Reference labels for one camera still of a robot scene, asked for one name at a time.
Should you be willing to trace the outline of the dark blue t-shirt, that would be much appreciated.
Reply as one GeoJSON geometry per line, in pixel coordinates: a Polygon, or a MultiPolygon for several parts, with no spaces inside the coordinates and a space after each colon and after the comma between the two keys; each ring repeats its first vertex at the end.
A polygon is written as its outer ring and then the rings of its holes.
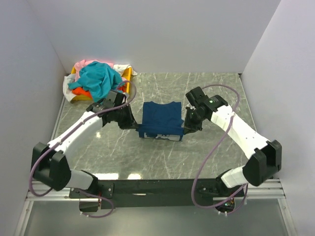
{"type": "Polygon", "coordinates": [[[170,102],[158,104],[153,101],[143,104],[142,123],[136,130],[143,139],[158,139],[180,142],[184,136],[182,127],[182,104],[170,102]]]}

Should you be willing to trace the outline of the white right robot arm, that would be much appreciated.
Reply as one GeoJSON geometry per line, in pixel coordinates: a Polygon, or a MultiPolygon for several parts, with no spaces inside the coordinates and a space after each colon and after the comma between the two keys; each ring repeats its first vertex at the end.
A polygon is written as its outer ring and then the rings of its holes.
{"type": "Polygon", "coordinates": [[[208,120],[221,128],[244,152],[247,163],[227,170],[216,179],[216,191],[227,196],[236,186],[251,184],[260,186],[279,172],[282,167],[282,145],[269,141],[246,124],[221,96],[208,97],[201,87],[190,90],[186,97],[187,107],[184,133],[202,130],[202,123],[208,120]]]}

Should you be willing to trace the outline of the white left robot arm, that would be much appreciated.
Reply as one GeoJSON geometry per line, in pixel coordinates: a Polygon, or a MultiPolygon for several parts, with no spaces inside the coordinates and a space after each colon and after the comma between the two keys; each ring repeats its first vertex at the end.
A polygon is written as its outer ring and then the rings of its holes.
{"type": "Polygon", "coordinates": [[[87,171],[71,169],[67,159],[86,138],[111,122],[116,122],[121,130],[137,129],[129,102],[125,94],[111,90],[104,99],[92,103],[64,133],[47,144],[36,144],[29,180],[40,181],[51,190],[68,187],[81,190],[88,198],[97,195],[100,191],[98,178],[87,171]]]}

